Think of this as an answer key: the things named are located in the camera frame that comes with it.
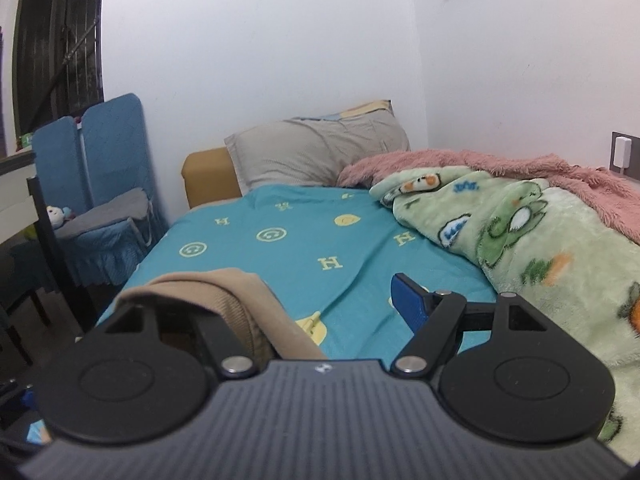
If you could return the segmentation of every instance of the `chair backrest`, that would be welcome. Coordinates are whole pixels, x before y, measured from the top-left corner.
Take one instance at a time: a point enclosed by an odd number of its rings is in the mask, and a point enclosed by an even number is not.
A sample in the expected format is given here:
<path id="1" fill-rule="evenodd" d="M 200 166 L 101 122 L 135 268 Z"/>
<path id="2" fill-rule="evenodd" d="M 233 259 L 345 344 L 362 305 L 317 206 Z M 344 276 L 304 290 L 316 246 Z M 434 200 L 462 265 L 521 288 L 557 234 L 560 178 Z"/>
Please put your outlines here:
<path id="1" fill-rule="evenodd" d="M 70 207 L 76 214 L 92 208 L 78 129 L 63 117 L 36 130 L 31 141 L 36 172 L 47 205 Z"/>
<path id="2" fill-rule="evenodd" d="M 141 187 L 155 187 L 146 146 L 142 104 L 126 94 L 89 108 L 82 117 L 88 179 L 96 206 Z"/>

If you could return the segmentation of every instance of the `blue chair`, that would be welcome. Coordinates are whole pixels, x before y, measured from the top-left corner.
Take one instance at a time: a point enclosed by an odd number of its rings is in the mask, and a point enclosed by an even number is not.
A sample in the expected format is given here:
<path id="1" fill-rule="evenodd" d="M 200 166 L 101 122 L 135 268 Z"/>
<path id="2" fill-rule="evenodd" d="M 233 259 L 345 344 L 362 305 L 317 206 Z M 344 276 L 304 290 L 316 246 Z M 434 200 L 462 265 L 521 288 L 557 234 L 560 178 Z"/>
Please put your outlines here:
<path id="1" fill-rule="evenodd" d="M 78 128 L 63 118 L 33 135 L 48 205 L 78 216 L 55 231 L 77 285 L 126 282 L 166 232 L 133 94 L 89 108 Z"/>

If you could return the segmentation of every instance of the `green fleece blanket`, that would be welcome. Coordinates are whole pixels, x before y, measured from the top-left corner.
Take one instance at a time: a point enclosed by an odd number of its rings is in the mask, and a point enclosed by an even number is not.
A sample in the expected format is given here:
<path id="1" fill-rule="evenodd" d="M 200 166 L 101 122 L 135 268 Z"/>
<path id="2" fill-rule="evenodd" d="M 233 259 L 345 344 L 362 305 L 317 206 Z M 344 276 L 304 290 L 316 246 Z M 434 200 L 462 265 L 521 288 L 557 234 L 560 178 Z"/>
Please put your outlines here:
<path id="1" fill-rule="evenodd" d="M 640 458 L 640 247 L 546 180 L 461 166 L 394 173 L 370 193 L 398 222 L 517 292 L 611 370 L 616 402 L 601 440 Z"/>

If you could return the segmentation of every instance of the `pillow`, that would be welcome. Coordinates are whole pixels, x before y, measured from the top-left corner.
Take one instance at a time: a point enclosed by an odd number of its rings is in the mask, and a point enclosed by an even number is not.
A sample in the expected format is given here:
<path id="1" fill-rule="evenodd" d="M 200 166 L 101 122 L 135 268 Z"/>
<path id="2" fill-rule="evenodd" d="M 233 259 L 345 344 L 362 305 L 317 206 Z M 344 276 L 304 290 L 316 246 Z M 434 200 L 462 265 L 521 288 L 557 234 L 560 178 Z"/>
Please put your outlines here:
<path id="1" fill-rule="evenodd" d="M 256 126 L 227 137 L 225 146 L 243 195 L 266 184 L 335 186 L 361 158 L 410 148 L 390 101 Z"/>

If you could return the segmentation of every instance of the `window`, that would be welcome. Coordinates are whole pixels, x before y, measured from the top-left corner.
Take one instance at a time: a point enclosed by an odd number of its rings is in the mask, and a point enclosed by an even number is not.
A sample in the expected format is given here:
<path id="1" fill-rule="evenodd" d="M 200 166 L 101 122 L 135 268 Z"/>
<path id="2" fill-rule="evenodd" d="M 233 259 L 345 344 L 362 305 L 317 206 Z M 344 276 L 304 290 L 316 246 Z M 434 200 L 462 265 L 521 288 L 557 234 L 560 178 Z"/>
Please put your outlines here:
<path id="1" fill-rule="evenodd" d="M 100 0 L 20 0 L 14 43 L 16 134 L 104 100 Z"/>

